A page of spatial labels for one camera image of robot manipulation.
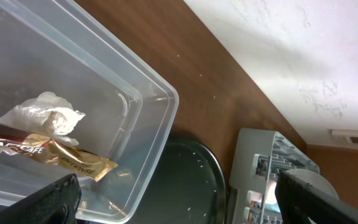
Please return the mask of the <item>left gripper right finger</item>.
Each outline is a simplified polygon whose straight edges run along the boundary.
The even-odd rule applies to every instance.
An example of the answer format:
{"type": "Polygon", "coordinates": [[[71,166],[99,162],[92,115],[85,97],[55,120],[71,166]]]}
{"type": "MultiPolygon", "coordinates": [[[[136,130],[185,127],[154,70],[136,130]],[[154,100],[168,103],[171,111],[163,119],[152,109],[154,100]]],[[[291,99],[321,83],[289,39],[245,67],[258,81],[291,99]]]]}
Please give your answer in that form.
{"type": "Polygon", "coordinates": [[[289,172],[279,175],[275,196],[284,224],[358,224],[358,209],[289,172]]]}

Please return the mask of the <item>gold coffee sachet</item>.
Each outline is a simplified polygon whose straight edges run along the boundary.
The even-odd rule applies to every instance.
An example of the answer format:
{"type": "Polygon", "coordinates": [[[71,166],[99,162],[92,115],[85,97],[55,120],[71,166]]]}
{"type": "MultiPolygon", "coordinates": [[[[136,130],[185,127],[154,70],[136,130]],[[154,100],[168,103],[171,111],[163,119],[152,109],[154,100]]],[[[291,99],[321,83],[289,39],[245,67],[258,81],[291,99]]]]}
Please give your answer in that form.
{"type": "Polygon", "coordinates": [[[0,124],[0,149],[8,149],[42,164],[59,165],[95,181],[118,164],[88,151],[66,146],[48,136],[0,124]]]}

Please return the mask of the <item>white tissue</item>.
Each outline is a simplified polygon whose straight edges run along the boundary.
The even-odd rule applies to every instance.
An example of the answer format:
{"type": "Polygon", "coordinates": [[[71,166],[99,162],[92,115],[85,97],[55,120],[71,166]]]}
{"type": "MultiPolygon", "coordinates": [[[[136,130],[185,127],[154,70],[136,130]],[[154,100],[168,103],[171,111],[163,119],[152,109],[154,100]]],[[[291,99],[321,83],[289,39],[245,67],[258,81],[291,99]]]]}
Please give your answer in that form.
{"type": "Polygon", "coordinates": [[[61,140],[69,146],[77,146],[78,141],[69,138],[68,134],[84,117],[85,114],[74,110],[66,99],[46,91],[8,111],[0,117],[0,124],[61,140]]]}

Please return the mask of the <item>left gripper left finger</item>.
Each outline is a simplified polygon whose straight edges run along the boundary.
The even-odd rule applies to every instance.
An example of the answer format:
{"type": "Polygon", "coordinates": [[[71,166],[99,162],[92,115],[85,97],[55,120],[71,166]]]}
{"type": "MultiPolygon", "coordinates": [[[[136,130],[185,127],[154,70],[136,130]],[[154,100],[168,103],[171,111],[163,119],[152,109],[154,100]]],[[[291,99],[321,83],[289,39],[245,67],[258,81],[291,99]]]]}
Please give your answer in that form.
{"type": "Polygon", "coordinates": [[[76,224],[80,200],[78,178],[68,174],[0,210],[0,224],[76,224]]]}

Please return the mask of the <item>blue cup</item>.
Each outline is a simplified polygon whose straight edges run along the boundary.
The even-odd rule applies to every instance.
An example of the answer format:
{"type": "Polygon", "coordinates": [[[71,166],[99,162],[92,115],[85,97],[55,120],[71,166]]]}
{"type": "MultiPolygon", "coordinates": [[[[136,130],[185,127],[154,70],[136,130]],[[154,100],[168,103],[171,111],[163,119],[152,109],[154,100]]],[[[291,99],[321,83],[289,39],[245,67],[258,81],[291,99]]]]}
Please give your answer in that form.
{"type": "Polygon", "coordinates": [[[275,204],[265,203],[262,208],[264,209],[265,212],[270,211],[270,212],[280,213],[280,208],[278,206],[278,203],[275,204]]]}

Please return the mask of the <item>pink cup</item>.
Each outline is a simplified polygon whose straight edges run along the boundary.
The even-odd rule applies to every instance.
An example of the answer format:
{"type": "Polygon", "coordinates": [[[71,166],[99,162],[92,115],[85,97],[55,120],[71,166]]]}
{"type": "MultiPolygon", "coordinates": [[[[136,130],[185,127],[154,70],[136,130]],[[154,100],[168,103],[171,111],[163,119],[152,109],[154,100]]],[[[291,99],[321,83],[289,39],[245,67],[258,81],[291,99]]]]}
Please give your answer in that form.
{"type": "Polygon", "coordinates": [[[266,188],[265,194],[262,196],[263,203],[267,203],[267,204],[271,204],[271,205],[277,203],[277,199],[275,196],[276,186],[277,186],[277,182],[274,180],[269,180],[267,182],[267,188],[266,188]]]}

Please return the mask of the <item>grey plate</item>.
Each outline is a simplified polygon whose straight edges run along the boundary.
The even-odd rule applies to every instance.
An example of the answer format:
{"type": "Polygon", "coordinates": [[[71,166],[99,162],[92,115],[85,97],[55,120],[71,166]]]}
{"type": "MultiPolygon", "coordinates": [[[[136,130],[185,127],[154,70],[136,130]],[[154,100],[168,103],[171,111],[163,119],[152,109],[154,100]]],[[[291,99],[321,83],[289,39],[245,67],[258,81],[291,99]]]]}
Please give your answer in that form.
{"type": "Polygon", "coordinates": [[[339,196],[335,188],[322,175],[308,169],[291,169],[288,170],[287,173],[294,175],[295,177],[339,200],[339,196]]]}

